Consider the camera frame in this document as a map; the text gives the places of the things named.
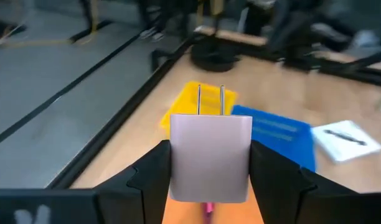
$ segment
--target black metal frame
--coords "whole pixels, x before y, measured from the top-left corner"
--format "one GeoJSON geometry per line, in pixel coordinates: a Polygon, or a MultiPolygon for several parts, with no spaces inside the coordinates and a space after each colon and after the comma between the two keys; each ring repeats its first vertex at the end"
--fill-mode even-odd
{"type": "MultiPolygon", "coordinates": [[[[155,50],[151,54],[151,70],[154,71],[151,78],[135,93],[133,97],[110,119],[103,129],[84,147],[81,153],[63,170],[62,173],[49,185],[51,189],[65,189],[77,179],[84,171],[89,162],[103,149],[105,144],[111,139],[114,133],[120,129],[121,125],[131,116],[142,101],[152,92],[155,86],[164,78],[167,72],[174,64],[185,54],[186,50],[194,43],[207,37],[206,34],[193,33],[185,40],[173,53],[162,50],[155,50]],[[159,64],[159,59],[166,57],[163,64],[159,64]]],[[[272,62],[277,61],[280,55],[268,53],[263,46],[256,46],[234,40],[219,39],[223,44],[235,48],[238,54],[255,57],[272,62]]],[[[344,63],[317,59],[321,66],[321,72],[342,78],[357,80],[360,82],[371,83],[381,86],[381,70],[373,68],[363,68],[354,73],[344,73],[338,69],[338,66],[344,63]]],[[[285,66],[308,72],[311,67],[311,58],[296,58],[287,60],[285,66]]]]}
{"type": "MultiPolygon", "coordinates": [[[[354,192],[257,141],[251,141],[249,158],[252,189],[266,224],[381,223],[381,193],[354,192]]],[[[163,140],[92,189],[0,190],[0,223],[161,224],[171,172],[171,143],[163,140]]]]}

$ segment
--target table surface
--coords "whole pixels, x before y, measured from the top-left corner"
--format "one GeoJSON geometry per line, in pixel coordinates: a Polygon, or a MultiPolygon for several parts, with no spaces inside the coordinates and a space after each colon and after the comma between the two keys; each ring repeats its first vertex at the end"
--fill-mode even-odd
{"type": "MultiPolygon", "coordinates": [[[[264,39],[227,31],[219,36],[260,45],[264,39]]],[[[353,58],[326,54],[343,62],[353,58]]],[[[160,119],[184,85],[191,81],[225,85],[238,93],[237,104],[305,121],[313,126],[350,119],[381,143],[381,112],[377,103],[381,87],[330,75],[306,75],[279,69],[274,63],[241,57],[236,67],[225,73],[195,68],[189,54],[183,55],[96,156],[73,188],[93,187],[123,170],[166,139],[160,119]]],[[[317,173],[358,192],[381,191],[381,152],[333,164],[316,150],[317,173]]],[[[258,205],[250,190],[241,204],[218,204],[213,223],[262,223],[258,205]]],[[[175,202],[168,198],[163,223],[202,223],[199,204],[175,202]]]]}

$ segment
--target power adapter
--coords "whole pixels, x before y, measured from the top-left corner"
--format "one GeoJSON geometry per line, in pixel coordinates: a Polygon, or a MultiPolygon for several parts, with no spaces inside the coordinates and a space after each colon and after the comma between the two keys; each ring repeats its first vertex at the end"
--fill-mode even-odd
{"type": "Polygon", "coordinates": [[[247,199],[251,116],[225,116],[225,89],[220,88],[221,115],[172,114],[171,198],[183,202],[240,203],[247,199]]]}

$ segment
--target blue tray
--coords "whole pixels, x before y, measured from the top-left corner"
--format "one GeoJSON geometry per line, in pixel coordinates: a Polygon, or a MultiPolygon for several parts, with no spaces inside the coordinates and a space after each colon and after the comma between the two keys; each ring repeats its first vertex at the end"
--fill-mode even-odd
{"type": "Polygon", "coordinates": [[[235,105],[232,114],[253,117],[252,139],[315,172],[311,126],[264,111],[235,105]]]}

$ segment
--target person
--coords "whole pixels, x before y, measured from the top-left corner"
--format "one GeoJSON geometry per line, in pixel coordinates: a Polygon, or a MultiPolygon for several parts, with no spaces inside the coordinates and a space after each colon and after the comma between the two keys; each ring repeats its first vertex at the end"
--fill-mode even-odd
{"type": "Polygon", "coordinates": [[[144,31],[140,34],[141,39],[152,37],[154,42],[161,40],[164,37],[163,31],[166,28],[168,20],[168,0],[159,0],[160,15],[156,22],[153,22],[148,12],[149,0],[138,0],[138,9],[141,14],[141,19],[144,24],[144,31]]]}

